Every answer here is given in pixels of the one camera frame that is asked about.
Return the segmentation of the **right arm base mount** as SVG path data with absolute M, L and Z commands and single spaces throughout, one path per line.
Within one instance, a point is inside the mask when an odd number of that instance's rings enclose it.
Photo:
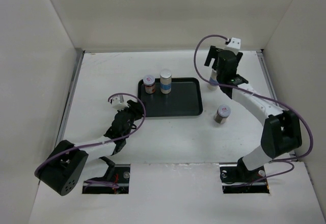
M 264 166 L 248 171 L 237 163 L 221 163 L 220 179 L 224 194 L 269 193 Z

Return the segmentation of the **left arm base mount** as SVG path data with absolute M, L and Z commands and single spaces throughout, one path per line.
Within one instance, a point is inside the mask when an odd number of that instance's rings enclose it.
M 82 194 L 129 194 L 130 164 L 115 164 L 107 157 L 100 157 L 107 165 L 103 176 L 87 179 Z

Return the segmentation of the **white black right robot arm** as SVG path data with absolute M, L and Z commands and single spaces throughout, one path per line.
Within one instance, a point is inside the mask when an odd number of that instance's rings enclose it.
M 263 126 L 260 145 L 241 157 L 235 167 L 221 173 L 221 179 L 227 183 L 249 182 L 264 164 L 302 145 L 298 116 L 259 98 L 249 82 L 237 74 L 242 55 L 211 46 L 204 63 L 216 72 L 216 84 L 222 92 L 246 108 Z

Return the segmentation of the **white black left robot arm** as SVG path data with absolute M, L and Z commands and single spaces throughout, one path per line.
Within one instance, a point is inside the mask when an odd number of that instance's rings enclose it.
M 115 164 L 108 157 L 118 154 L 124 148 L 126 139 L 139 129 L 139 126 L 134 124 L 135 121 L 141 120 L 143 123 L 145 117 L 143 102 L 128 100 L 126 106 L 117 112 L 110 128 L 102 137 L 82 144 L 74 144 L 68 140 L 59 142 L 48 158 L 37 167 L 35 177 L 60 196 L 65 196 L 78 183 L 85 165 L 102 159 L 108 165 L 100 166 L 96 174 L 98 178 L 88 181 L 99 181 L 117 188 L 116 183 L 110 183 L 114 178 Z

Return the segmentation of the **white-lid orange-label sauce jar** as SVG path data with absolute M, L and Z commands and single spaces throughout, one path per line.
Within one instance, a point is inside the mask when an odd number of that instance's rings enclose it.
M 155 77 L 152 75 L 145 75 L 143 78 L 145 92 L 153 94 L 155 92 Z

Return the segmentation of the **silver-lid blue-label grain bottle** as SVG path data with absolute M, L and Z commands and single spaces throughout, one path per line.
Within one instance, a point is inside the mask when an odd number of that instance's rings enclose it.
M 171 92 L 172 88 L 172 72 L 168 69 L 163 69 L 160 72 L 160 90 L 163 94 Z

